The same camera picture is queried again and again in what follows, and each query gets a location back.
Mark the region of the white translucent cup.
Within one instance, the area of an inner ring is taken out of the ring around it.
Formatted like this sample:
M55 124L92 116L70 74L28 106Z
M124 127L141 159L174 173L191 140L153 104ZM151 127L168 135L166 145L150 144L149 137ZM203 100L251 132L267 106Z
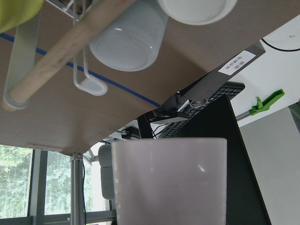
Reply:
M167 20L156 0L137 0L90 42L90 50L113 69L146 69L158 57Z

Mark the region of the pale green plastic cup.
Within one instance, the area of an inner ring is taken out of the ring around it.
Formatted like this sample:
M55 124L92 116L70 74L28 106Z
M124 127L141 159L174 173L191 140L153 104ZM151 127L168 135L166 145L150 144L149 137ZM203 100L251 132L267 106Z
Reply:
M172 19L188 25L206 25L227 16L236 0L159 0L160 7Z

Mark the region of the pink plastic cup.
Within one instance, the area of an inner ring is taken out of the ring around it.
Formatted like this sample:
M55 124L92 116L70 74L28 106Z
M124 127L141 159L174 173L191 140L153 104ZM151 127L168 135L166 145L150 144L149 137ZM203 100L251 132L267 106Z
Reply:
M112 144L119 225L224 225L227 141L167 138Z

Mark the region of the green toy figure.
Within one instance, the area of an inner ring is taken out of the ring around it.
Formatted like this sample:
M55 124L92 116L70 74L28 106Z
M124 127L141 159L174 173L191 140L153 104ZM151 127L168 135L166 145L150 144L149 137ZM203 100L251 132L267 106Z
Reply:
M285 95L285 93L284 93L283 89L280 89L280 90L273 92L264 101L262 101L259 97L256 97L256 105L252 106L252 109L249 110L249 114L251 116L253 116L258 113L269 110L270 107L284 95Z

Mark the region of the yellow plastic cup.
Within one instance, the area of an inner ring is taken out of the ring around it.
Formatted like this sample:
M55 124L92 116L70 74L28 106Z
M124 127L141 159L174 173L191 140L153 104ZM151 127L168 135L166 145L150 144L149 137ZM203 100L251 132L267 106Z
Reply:
M1 0L0 32L3 33L32 19L43 4L44 0Z

